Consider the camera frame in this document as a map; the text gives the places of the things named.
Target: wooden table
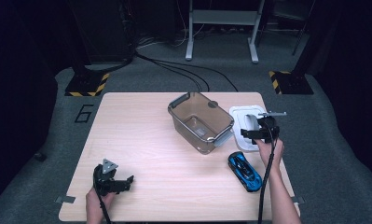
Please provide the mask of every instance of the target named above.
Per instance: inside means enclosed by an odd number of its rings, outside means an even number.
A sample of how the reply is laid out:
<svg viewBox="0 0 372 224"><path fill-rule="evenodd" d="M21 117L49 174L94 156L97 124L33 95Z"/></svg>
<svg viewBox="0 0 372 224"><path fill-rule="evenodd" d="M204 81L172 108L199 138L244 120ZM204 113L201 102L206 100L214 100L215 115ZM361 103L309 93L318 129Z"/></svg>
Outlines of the wooden table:
<svg viewBox="0 0 372 224"><path fill-rule="evenodd" d="M257 220L260 192L247 192L227 165L238 151L234 137L208 155L200 154L173 126L168 104L183 92L107 93L63 203L62 221L85 221L85 195L92 185L93 169L103 159L118 165L115 180L134 175L131 190L118 194L109 210L112 221L240 221ZM234 105L260 105L256 92L204 92L229 111ZM245 153L264 176L258 152ZM294 196L282 162L282 177ZM264 219L271 219L269 186Z"/></svg>

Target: plastic container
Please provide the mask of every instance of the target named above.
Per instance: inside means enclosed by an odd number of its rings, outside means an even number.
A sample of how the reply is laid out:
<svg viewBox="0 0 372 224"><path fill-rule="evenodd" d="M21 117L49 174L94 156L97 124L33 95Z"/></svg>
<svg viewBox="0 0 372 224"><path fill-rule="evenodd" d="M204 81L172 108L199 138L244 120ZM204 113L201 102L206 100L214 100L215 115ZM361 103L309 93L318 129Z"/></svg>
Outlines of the plastic container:
<svg viewBox="0 0 372 224"><path fill-rule="evenodd" d="M232 136L234 119L227 111L199 92L188 92L168 105L174 128L203 155Z"/></svg>

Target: blue toy car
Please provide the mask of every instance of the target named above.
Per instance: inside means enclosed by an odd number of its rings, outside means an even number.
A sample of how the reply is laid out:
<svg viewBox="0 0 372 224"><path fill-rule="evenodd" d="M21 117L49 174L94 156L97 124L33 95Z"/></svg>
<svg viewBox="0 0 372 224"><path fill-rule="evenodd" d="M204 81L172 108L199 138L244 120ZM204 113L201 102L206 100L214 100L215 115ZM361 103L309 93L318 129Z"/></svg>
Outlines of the blue toy car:
<svg viewBox="0 0 372 224"><path fill-rule="evenodd" d="M228 165L248 192L255 192L261 188L261 176L246 160L243 152L237 151L229 155Z"/></svg>

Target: wire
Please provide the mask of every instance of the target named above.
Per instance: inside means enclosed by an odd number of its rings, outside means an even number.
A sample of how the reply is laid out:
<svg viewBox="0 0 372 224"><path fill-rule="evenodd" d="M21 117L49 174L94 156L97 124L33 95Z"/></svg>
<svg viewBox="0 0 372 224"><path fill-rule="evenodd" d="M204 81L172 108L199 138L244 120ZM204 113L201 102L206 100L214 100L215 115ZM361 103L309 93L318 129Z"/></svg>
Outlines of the wire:
<svg viewBox="0 0 372 224"><path fill-rule="evenodd" d="M217 70L214 70L212 68L202 67L202 66L197 66L197 65L187 64L187 63L173 63L173 62L168 62L168 61L163 61L163 60L158 60L158 59L151 59L151 60L154 60L154 61L160 62L160 63L172 63L172 64L177 64L177 65L182 65L182 66L196 67L196 68L201 68L201 69L206 69L206 70L209 70L209 71L213 71L213 72L218 73L219 75L223 76L229 82L229 84L231 84L231 86L235 89L235 91L238 91L238 88L236 88L236 86L229 80L229 78L226 75L224 75L223 73L221 73Z"/></svg>
<svg viewBox="0 0 372 224"><path fill-rule="evenodd" d="M211 8L212 8L212 0L210 0L208 10L210 10ZM192 37L196 36L203 29L203 26L205 26L205 23L202 24L202 26L199 28L199 30L195 34L193 34Z"/></svg>
<svg viewBox="0 0 372 224"><path fill-rule="evenodd" d="M145 47L148 47L148 46L151 46L151 45L166 44L166 43L168 43L168 41L153 42L153 43L142 45L142 46L138 47L137 49L142 49L142 48L145 48Z"/></svg>
<svg viewBox="0 0 372 224"><path fill-rule="evenodd" d="M275 139L275 143L273 143L274 139L273 139L272 132L271 132L270 128L268 128L268 130L269 130L270 143L271 143L272 148L271 148L271 151L270 151L268 165L267 165L267 168L265 170L264 179L262 181L262 187L261 187L261 191L260 191L260 200L259 200L259 208L258 208L258 224L262 223L262 213L263 213L263 210L264 210L263 205L264 205L265 187L267 186L270 167L272 166L274 151L275 151L276 143L277 143L277 140L278 140L278 137L279 137L279 136L277 136L277 138Z"/></svg>
<svg viewBox="0 0 372 224"><path fill-rule="evenodd" d="M198 76L198 75L195 74L195 73L192 73L192 72L190 72L190 71L187 71L187 70L185 70L185 69L183 69L183 68L179 68L179 67L171 66L171 65L168 65L168 64L165 64L165 63L161 63L161 62L159 62L158 60L150 59L150 58L148 58L148 57L145 57L144 55L139 54L138 52L135 52L135 56L136 56L136 57L139 57L139 58L141 58L141 59L144 59L144 60L146 60L146 61L149 61L149 62L151 62L151 63L154 63L154 64L156 64L156 65L158 65L158 66L160 66L160 67L162 67L162 68L165 68L165 69L167 69L167 70L169 70L169 71L172 71L172 72L174 72L174 73L176 73L176 74L178 74L178 75L180 75L180 76L183 76L183 77L187 77L187 78L189 78L190 80L192 80L192 81L197 85L197 87L198 87L198 91L201 92L201 91L202 91L202 88L201 88L201 85L197 82L197 80L195 80L194 78L189 77L189 76L187 76L187 75L185 75L185 74L183 74L183 73L181 73L181 72L175 71L175 70L173 70L173 68L174 68L174 69L178 69L178 70L182 70L182 71L185 71L185 72L188 72L189 74L192 74L192 75L194 75L194 76L200 78L200 79L201 79L201 80L206 84L208 91L210 90L209 84L208 84L208 83L207 83L207 82L206 82L202 77Z"/></svg>
<svg viewBox="0 0 372 224"><path fill-rule="evenodd" d="M124 17L122 14L125 13L123 11L123 2L119 3L118 5L118 12L120 13L121 17ZM76 14L74 13L74 18L77 22L80 22L79 21L79 18L76 16ZM92 43L92 41L90 40L90 37L89 35L86 33L86 31L81 27L79 26L78 27L80 29L80 32L82 33L82 35L85 37L85 39L88 41L88 43L90 44L90 47L93 49L93 51L98 55L98 57L100 57L100 59L102 60L102 62L105 62L107 63L107 61L104 59L104 57L102 56L102 54L100 53L100 51L98 51L98 49L95 47L95 45ZM126 27L124 27L124 32L125 34L127 35L127 37L129 37L129 34L127 32L127 29ZM88 69L92 72L103 72L103 73L110 73L110 72L113 72L113 71L116 71L128 64L130 64L132 62L132 56L130 56L129 58L125 58L123 59L123 62L122 64L119 64L119 65L116 65L116 66L113 66L113 67L109 67L109 68L105 68L105 69L100 69L100 70L93 70L93 69Z"/></svg>
<svg viewBox="0 0 372 224"><path fill-rule="evenodd" d="M180 44L174 45L175 47L179 47L180 45L182 45L187 40L187 38L186 38L186 23L185 23L185 20L183 18L182 11L180 10L179 0L176 0L176 3L177 3L177 10L179 11L180 18L182 19L183 27L185 28L184 29L185 30L184 31L185 36L184 36L183 40L180 42Z"/></svg>
<svg viewBox="0 0 372 224"><path fill-rule="evenodd" d="M106 205L104 204L104 202L102 200L101 194L96 189L95 176L93 176L92 178L93 178L93 180L92 180L93 188L95 189L96 195L98 195L98 199L99 199L99 202L101 204L102 212L103 212L104 218L106 219L106 223L107 224L115 224L114 222L112 222L110 220L109 214L107 213Z"/></svg>

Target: yellow black caution tape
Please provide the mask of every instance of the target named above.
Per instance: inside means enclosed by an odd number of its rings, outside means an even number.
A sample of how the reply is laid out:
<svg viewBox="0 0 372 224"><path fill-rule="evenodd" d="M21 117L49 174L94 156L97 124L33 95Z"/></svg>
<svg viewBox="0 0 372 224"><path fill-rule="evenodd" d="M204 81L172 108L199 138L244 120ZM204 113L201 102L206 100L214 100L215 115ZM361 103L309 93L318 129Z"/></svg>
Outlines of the yellow black caution tape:
<svg viewBox="0 0 372 224"><path fill-rule="evenodd" d="M290 72L278 72L278 71L269 71L270 80L272 81L273 89L276 91L276 94L282 94L281 87L279 85L278 79L276 79L276 74L287 74L290 75Z"/></svg>
<svg viewBox="0 0 372 224"><path fill-rule="evenodd" d="M106 84L107 79L109 78L109 74L105 74L102 76L102 79L98 79L95 86L90 84L90 87L87 91L83 91L85 88L78 88L72 86L71 90L66 90L65 96L98 96L101 94L102 90L104 89L104 85Z"/></svg>

